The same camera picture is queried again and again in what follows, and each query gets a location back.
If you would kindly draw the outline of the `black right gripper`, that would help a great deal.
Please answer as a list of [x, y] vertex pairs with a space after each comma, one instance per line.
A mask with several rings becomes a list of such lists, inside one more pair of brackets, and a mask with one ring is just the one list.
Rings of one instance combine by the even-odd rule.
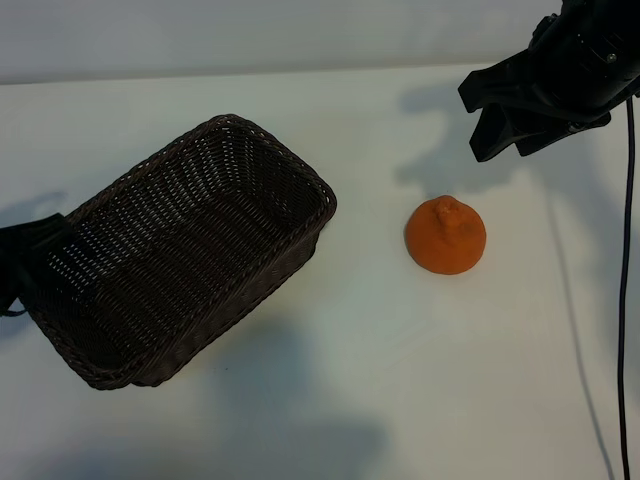
[[606, 125], [630, 97], [630, 6], [564, 4], [525, 50], [472, 71], [458, 93], [468, 113], [483, 108], [469, 141], [479, 163]]

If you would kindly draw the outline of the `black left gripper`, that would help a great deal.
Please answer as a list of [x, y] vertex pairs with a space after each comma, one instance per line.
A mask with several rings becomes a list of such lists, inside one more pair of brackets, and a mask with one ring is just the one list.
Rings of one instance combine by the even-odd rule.
[[32, 302], [38, 290], [31, 272], [32, 248], [63, 240], [71, 234], [66, 217], [56, 213], [47, 218], [1, 229], [1, 313], [24, 314], [10, 307], [16, 300]]

